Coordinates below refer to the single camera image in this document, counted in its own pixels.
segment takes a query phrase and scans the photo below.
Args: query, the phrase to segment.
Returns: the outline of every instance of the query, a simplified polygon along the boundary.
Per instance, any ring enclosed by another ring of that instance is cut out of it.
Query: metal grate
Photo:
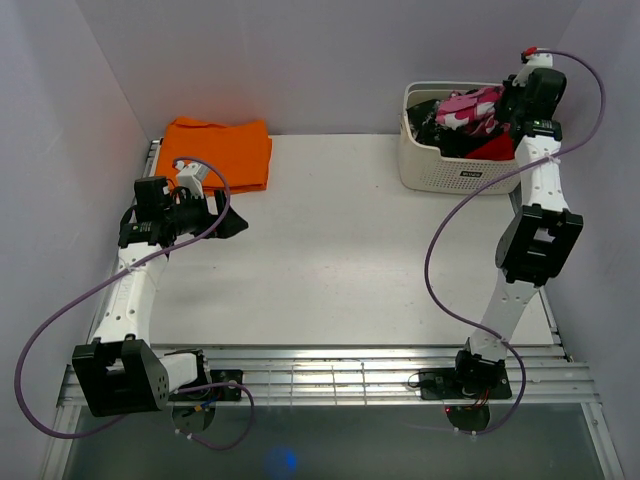
[[[173,348],[154,348],[162,356]],[[262,406],[412,405],[424,404],[409,377],[420,368],[453,366],[457,348],[408,349],[205,349],[209,366],[241,369],[244,383]],[[584,363],[571,363],[560,346],[522,347],[527,366],[524,403],[598,401]],[[513,391],[520,388],[520,370],[507,361]],[[512,400],[493,403],[510,403]],[[85,405],[71,368],[60,405]]]

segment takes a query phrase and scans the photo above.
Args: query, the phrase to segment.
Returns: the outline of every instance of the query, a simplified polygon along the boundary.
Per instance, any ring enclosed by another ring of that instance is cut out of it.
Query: glass panel
[[[494,418],[504,406],[493,406]],[[204,436],[227,442],[244,408],[218,408]],[[603,478],[580,405],[523,405],[502,429],[471,439],[408,425],[450,427],[441,406],[261,407],[249,437],[212,452],[174,434],[170,412],[135,414],[76,440],[65,479],[540,479]],[[86,430],[104,419],[88,409]]]

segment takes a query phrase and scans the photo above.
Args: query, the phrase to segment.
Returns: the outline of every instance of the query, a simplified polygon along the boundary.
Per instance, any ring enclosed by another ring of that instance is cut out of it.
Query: pink patterned fabric
[[[494,118],[495,104],[503,91],[503,86],[496,86],[484,87],[469,94],[453,92],[438,105],[436,122],[453,130],[463,128],[472,137],[489,135],[498,125]]]

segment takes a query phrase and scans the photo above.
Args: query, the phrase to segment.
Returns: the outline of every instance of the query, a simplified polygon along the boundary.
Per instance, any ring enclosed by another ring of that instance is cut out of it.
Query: orange towel
[[[227,127],[178,117],[167,127],[162,141],[156,175],[164,175],[176,183],[173,160],[177,157],[197,157],[217,167],[231,185],[231,192],[265,190],[269,178],[271,139],[263,120]],[[206,194],[222,187],[213,173],[203,184]]]

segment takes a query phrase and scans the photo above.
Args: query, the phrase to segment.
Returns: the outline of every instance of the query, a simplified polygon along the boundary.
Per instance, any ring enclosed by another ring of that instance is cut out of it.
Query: red connector
[[[522,56],[526,58],[530,55],[533,55],[537,51],[538,51],[538,47],[529,47],[524,52],[522,52]]]

